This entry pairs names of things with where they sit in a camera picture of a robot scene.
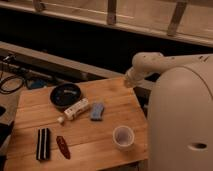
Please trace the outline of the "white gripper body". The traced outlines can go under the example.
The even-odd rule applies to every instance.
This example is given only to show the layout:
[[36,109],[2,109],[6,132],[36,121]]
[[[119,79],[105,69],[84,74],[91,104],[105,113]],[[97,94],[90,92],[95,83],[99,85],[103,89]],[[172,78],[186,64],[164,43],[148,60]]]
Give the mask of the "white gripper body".
[[124,85],[128,88],[139,86],[145,78],[143,72],[139,72],[134,68],[130,68],[124,76]]

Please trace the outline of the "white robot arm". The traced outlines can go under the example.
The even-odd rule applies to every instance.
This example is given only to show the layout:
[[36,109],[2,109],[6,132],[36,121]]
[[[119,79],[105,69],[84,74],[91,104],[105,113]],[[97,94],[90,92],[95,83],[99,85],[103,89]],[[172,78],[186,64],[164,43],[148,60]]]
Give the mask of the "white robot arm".
[[148,102],[148,171],[213,171],[213,53],[140,52],[125,74],[139,87],[157,73]]

